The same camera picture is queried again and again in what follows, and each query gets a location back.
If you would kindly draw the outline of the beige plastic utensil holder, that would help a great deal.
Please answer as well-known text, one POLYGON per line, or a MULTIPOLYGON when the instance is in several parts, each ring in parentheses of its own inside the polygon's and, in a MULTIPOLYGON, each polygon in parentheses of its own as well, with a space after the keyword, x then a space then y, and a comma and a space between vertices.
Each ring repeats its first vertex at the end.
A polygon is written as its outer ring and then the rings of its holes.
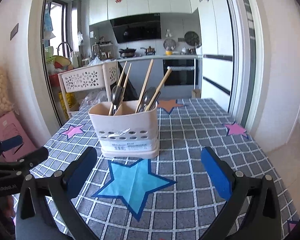
POLYGON ((124 101, 114 115, 109 115, 110 102, 89 109, 105 157, 152 159, 159 155, 157 108, 135 113, 136 104, 136 100, 124 101))

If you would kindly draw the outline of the steel spoon black handle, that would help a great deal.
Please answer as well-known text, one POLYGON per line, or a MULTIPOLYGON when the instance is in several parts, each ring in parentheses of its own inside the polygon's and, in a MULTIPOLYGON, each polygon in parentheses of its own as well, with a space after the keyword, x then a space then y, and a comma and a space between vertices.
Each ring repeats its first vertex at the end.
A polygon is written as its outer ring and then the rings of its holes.
POLYGON ((122 92, 123 87, 116 85, 112 92, 111 92, 111 105, 112 105, 112 109, 110 111, 111 115, 114 115, 116 113, 116 106, 118 104, 118 102, 120 101, 120 94, 122 92))

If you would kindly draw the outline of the kitchen faucet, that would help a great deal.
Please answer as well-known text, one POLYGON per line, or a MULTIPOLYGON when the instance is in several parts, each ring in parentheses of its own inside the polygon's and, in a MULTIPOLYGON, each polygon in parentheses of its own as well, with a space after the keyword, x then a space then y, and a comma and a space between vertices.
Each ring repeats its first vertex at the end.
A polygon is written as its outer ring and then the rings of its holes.
POLYGON ((57 55, 62 55, 64 57, 70 58, 73 55, 73 49, 68 42, 61 42, 57 47, 57 55))

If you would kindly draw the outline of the pink paper star left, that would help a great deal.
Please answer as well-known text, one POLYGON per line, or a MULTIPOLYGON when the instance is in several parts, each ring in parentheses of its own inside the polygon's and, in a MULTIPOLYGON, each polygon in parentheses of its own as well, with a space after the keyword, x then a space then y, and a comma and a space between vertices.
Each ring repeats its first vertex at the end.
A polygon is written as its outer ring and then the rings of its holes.
POLYGON ((70 140, 75 135, 84 133, 82 129, 83 127, 84 125, 79 125, 79 126, 70 125, 67 130, 61 132, 61 135, 66 136, 67 140, 70 140))

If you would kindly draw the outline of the pink paper star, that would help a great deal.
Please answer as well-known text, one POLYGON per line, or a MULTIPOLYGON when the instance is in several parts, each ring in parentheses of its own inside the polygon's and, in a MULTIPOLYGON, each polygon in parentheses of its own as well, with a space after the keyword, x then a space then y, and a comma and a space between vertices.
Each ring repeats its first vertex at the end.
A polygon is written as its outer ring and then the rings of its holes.
POLYGON ((223 124, 223 126, 227 129, 227 136, 230 135, 241 135, 244 138, 249 139, 249 136, 247 134, 247 130, 239 125, 238 123, 234 122, 232 124, 223 124))
POLYGON ((84 133, 82 129, 83 127, 84 125, 79 125, 79 126, 70 125, 67 130, 61 132, 61 135, 66 136, 67 140, 70 140, 75 135, 84 133))

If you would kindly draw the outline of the blue paper star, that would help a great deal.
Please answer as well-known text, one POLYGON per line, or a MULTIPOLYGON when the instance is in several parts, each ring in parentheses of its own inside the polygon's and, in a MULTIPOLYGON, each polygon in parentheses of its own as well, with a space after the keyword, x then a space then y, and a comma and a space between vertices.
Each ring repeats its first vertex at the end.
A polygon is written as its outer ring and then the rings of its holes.
POLYGON ((139 159, 130 165, 108 161, 108 166, 110 180, 92 197, 120 199, 137 221, 150 194, 177 183, 154 174, 149 159, 139 159))

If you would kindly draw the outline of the grey checked tablecloth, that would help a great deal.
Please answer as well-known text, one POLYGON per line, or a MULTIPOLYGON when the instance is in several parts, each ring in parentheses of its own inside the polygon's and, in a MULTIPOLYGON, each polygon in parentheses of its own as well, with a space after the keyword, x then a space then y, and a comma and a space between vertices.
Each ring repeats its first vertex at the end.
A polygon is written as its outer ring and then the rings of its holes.
POLYGON ((273 178, 281 211, 281 235, 288 234, 288 222, 299 217, 282 179, 254 139, 227 134, 226 124, 234 120, 215 101, 180 99, 171 113, 159 109, 157 117, 159 155, 152 159, 151 169, 175 184, 151 193, 141 218, 136 220, 120 199, 94 197, 110 180, 109 160, 100 154, 72 201, 97 237, 198 239, 225 203, 200 160, 205 146, 246 176, 262 178, 268 174, 273 178))

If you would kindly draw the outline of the pink paper star right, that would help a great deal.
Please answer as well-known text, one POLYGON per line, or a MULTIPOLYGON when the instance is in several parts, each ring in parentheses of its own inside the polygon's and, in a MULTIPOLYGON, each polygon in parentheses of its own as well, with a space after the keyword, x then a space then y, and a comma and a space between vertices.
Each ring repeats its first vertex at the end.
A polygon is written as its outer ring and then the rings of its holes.
POLYGON ((249 136, 247 134, 247 130, 239 125, 238 123, 234 122, 232 124, 223 124, 223 126, 227 129, 227 136, 230 135, 241 135, 244 138, 249 139, 249 136))

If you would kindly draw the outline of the white perforated storage cart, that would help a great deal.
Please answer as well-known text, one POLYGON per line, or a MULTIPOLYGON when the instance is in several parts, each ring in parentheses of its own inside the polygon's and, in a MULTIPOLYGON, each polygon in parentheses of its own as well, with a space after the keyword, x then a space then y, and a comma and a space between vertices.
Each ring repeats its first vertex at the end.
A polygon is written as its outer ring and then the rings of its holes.
POLYGON ((118 61, 109 61, 94 66, 86 66, 58 74, 62 97, 66 112, 71 118, 78 112, 79 107, 70 107, 66 93, 74 93, 92 89, 106 90, 107 100, 111 100, 111 85, 124 85, 125 79, 119 71, 118 61))

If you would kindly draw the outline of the steel spoon in holder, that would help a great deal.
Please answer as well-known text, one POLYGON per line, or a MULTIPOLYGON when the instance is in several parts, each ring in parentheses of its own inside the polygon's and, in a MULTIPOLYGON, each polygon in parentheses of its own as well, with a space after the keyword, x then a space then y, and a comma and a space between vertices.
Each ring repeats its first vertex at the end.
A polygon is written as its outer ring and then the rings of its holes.
POLYGON ((149 105, 151 99, 153 98, 153 95, 155 94, 156 88, 155 87, 149 87, 149 89, 147 89, 144 92, 144 95, 142 97, 139 109, 138 109, 138 113, 143 112, 144 109, 146 108, 147 105, 149 105))

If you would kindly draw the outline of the thin bamboo chopstick in holder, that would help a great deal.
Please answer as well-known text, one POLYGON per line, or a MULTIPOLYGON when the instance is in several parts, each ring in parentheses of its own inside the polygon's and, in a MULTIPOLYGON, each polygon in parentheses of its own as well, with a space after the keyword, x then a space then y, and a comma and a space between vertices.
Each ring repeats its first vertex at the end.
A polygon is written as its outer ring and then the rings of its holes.
POLYGON ((122 96, 122 91, 123 91, 121 82, 123 80, 126 65, 127 65, 127 62, 125 62, 125 65, 122 69, 122 72, 121 72, 121 75, 120 75, 117 85, 113 88, 113 90, 111 92, 111 106, 110 106, 109 113, 108 113, 109 116, 114 115, 117 108, 119 107, 119 103, 121 101, 121 96, 122 96))

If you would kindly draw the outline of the orange paper star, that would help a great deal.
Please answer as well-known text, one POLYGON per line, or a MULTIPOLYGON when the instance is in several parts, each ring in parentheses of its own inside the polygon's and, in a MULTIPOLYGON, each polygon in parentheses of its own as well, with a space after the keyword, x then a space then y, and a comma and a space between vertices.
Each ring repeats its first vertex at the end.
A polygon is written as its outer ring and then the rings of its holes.
POLYGON ((184 104, 178 103, 177 99, 159 100, 157 104, 157 109, 163 109, 168 115, 170 115, 175 108, 184 106, 184 104))

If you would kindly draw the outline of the cardboard box on floor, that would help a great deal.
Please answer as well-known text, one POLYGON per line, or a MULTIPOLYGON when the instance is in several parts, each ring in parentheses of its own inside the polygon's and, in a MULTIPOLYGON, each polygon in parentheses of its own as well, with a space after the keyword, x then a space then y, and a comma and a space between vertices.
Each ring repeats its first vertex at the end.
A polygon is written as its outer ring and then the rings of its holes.
POLYGON ((191 92, 191 97, 194 98, 201 98, 201 90, 200 89, 193 89, 191 92))

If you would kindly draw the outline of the black wok on stove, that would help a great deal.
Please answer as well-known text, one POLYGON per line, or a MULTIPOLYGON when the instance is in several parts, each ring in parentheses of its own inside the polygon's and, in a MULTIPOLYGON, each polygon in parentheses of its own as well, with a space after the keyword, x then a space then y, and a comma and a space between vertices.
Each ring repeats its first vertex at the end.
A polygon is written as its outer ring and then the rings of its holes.
POLYGON ((121 58, 130 58, 135 56, 136 49, 132 48, 120 48, 119 49, 119 54, 121 58))

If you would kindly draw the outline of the black built-in oven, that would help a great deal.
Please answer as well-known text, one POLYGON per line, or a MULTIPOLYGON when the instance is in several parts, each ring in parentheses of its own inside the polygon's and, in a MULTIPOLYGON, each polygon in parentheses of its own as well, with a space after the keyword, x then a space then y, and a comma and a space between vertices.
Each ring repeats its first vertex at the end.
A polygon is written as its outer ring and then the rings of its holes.
POLYGON ((162 63, 164 74, 166 74, 168 67, 173 68, 165 81, 166 86, 198 85, 199 62, 197 59, 163 60, 162 63))

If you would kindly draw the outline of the black range hood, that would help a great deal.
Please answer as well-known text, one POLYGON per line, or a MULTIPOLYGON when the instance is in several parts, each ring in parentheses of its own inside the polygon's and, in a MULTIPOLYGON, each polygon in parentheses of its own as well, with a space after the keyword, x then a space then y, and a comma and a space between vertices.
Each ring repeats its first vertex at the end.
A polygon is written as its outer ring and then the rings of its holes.
POLYGON ((160 14, 139 14, 110 20, 117 43, 161 39, 160 14))

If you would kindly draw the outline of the white refrigerator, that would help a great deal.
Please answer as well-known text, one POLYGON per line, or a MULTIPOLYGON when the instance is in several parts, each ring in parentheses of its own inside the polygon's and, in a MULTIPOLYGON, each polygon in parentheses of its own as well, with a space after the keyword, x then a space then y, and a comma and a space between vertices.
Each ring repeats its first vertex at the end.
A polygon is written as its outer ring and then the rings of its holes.
POLYGON ((227 0, 199 0, 202 39, 202 98, 211 98, 225 111, 230 105, 234 43, 227 0))

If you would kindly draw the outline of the white upper cabinets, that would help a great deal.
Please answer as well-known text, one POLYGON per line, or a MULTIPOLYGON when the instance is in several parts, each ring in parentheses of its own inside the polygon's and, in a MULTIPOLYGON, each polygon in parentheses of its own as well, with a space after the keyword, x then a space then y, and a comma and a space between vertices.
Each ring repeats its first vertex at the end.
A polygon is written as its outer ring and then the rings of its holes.
POLYGON ((89 24, 149 13, 192 13, 191 0, 89 0, 89 24))

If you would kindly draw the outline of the round black pan on wall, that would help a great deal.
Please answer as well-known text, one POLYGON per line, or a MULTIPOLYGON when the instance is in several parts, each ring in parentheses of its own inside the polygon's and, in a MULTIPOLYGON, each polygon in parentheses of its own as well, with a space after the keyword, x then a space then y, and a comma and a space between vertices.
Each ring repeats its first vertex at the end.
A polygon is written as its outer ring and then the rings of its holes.
POLYGON ((184 35, 184 40, 187 45, 191 47, 200 47, 201 46, 201 41, 199 35, 194 32, 194 31, 188 31, 184 35))

